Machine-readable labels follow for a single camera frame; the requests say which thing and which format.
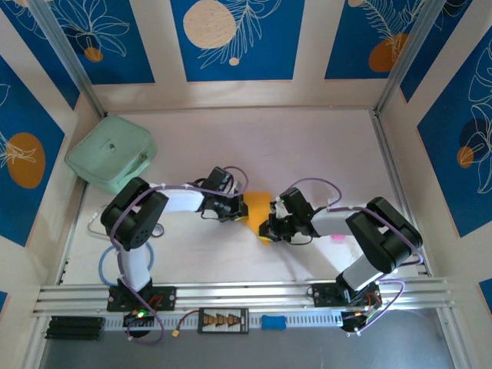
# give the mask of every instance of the circuit board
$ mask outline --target circuit board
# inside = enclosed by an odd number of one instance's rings
[[[202,307],[199,310],[198,333],[246,334],[248,331],[248,309]]]

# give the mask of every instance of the white tabletop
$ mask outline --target white tabletop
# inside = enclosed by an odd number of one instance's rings
[[[146,127],[158,154],[143,179],[180,185],[206,177],[215,165],[237,165],[251,191],[280,194],[303,177],[322,177],[344,192],[341,205],[363,204],[394,194],[367,111],[323,108],[250,108],[170,111],[124,115]],[[313,206],[335,193],[321,183],[300,184]],[[99,284],[98,260],[110,245],[87,232],[91,216],[114,195],[89,186],[71,249],[64,284]],[[204,221],[197,213],[163,214],[165,235],[151,238],[155,283],[302,281],[332,279],[354,262],[361,249],[352,237],[314,239],[306,246],[263,245],[242,222]],[[103,231],[99,220],[94,226]],[[115,254],[103,267],[118,276]],[[404,275],[416,275],[413,267]]]

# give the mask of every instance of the yellow sponge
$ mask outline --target yellow sponge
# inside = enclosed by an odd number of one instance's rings
[[[249,228],[258,236],[258,229],[260,224],[268,219],[270,211],[270,192],[245,192],[244,202],[248,206],[248,218],[244,219],[244,222]],[[260,238],[261,241],[268,246],[270,241]]]

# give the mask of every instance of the small blue object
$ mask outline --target small blue object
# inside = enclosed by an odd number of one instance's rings
[[[261,317],[261,329],[284,331],[287,329],[287,318],[284,316],[269,317],[268,315],[263,315]]]

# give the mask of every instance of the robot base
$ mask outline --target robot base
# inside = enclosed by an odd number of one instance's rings
[[[139,292],[156,311],[173,311],[176,303],[176,287],[153,287],[150,280]],[[126,312],[144,308],[139,300],[118,279],[118,286],[109,288],[108,306],[106,310]]]

